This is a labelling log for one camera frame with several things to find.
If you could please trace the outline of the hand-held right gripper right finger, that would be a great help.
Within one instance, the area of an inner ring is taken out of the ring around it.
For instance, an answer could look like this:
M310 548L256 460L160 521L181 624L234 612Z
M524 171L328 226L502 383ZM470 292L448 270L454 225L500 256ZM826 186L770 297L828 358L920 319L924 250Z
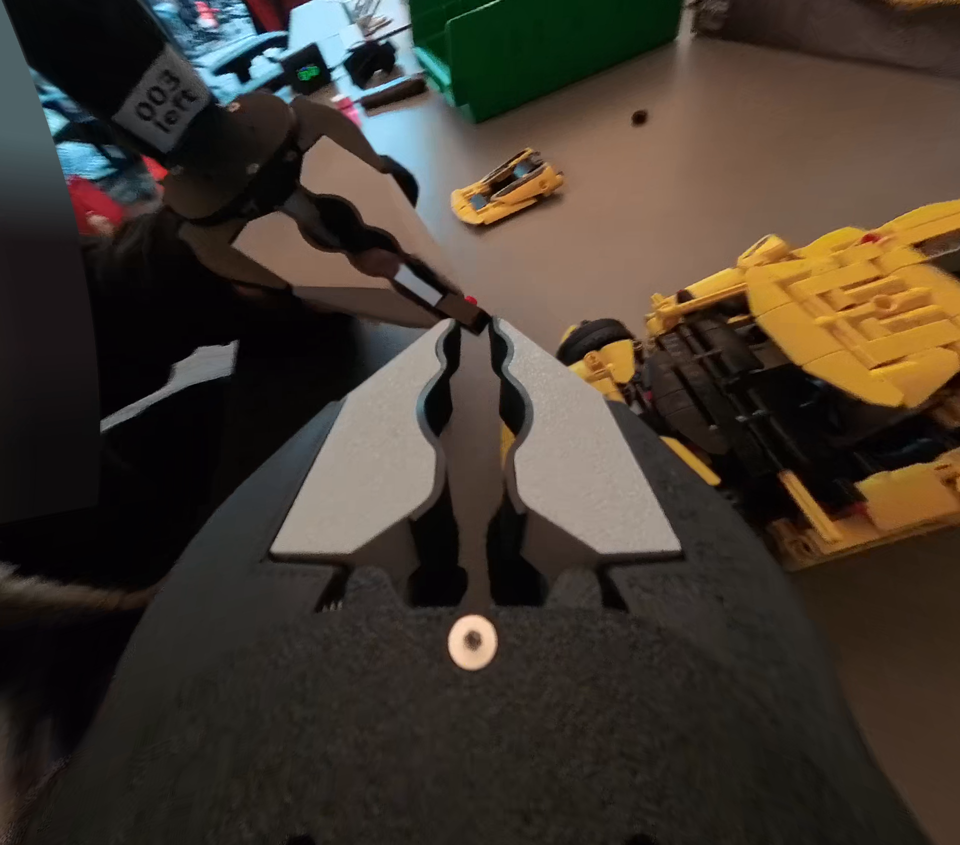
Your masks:
M631 416L515 326L493 319L503 497L487 527L491 598L546 602L563 574L680 561L683 549L619 420Z

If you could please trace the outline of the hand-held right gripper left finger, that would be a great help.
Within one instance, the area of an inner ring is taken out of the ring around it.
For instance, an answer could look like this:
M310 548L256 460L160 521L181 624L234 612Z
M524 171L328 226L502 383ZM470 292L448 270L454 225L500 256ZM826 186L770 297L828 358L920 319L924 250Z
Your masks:
M469 579L442 442L460 359L461 327L442 321L342 400L272 559L378 568L414 607L462 601Z

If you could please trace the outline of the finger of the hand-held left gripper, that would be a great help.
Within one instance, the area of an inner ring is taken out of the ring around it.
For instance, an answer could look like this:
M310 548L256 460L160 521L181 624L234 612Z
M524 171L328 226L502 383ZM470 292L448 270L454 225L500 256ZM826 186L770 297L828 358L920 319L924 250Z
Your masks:
M370 226L391 231L404 242L431 245L450 283L465 296L438 242L410 203L398 180L379 171L331 138L322 138L304 157L298 187L285 206L352 206Z
M284 205L248 221L231 247L325 311L410 328L450 319L431 245L371 226L351 205Z

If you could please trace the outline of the yellow headlight panel piece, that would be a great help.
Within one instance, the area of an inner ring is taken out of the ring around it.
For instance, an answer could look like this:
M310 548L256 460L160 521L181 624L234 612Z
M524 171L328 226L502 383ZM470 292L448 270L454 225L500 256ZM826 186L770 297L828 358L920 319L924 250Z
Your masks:
M469 226L490 226L533 207L566 183L562 170L527 147L482 179L450 195L453 214Z

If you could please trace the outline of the yellow toy brick car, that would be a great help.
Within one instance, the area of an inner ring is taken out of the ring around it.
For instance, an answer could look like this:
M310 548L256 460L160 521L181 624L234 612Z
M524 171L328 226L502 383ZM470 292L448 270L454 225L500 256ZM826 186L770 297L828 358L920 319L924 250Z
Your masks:
M959 523L959 203L776 235L557 359L798 571Z

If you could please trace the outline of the dark brown flat bar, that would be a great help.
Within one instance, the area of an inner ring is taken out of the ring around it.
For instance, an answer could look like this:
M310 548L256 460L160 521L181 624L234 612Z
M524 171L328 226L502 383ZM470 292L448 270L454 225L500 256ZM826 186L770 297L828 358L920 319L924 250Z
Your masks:
M421 74L408 75L365 90L358 103L367 112L383 109L428 91L426 78Z

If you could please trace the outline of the black office chair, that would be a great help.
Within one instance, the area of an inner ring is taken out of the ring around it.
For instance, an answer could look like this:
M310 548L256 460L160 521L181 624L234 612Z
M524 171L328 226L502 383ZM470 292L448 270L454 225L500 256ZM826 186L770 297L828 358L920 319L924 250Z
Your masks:
M248 35L205 55L199 60L199 67L211 76L233 75L246 86L252 81L254 59L271 49L283 54L288 44L287 31Z

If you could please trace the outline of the black box green lights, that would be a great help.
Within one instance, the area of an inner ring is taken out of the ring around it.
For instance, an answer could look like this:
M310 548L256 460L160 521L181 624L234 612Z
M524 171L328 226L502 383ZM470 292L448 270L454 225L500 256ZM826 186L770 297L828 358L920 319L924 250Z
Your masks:
M298 95L313 95L332 82L330 68L316 42L285 52L280 66L284 84Z

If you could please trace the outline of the black bag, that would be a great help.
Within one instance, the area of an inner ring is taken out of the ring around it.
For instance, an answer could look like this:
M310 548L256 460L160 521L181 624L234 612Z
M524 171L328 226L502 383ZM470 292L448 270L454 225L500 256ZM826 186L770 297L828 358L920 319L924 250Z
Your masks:
M357 89L365 90L378 76L394 72L396 50L389 40L364 40L345 54L342 68Z

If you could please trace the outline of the white striped shirt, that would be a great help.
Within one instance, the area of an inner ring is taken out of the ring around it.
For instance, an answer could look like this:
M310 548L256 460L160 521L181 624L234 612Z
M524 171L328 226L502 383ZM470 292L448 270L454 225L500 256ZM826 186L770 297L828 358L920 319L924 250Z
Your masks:
M174 364L169 379L162 387L102 419L100 431L106 433L189 388L229 379L234 373L237 351L238 342L198 347Z

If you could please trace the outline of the green plastic bin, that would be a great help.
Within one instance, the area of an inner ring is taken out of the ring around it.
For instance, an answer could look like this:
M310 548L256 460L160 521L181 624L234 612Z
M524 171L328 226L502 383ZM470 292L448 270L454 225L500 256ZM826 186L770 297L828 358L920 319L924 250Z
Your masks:
M672 44L687 0L408 0L414 54L471 122Z

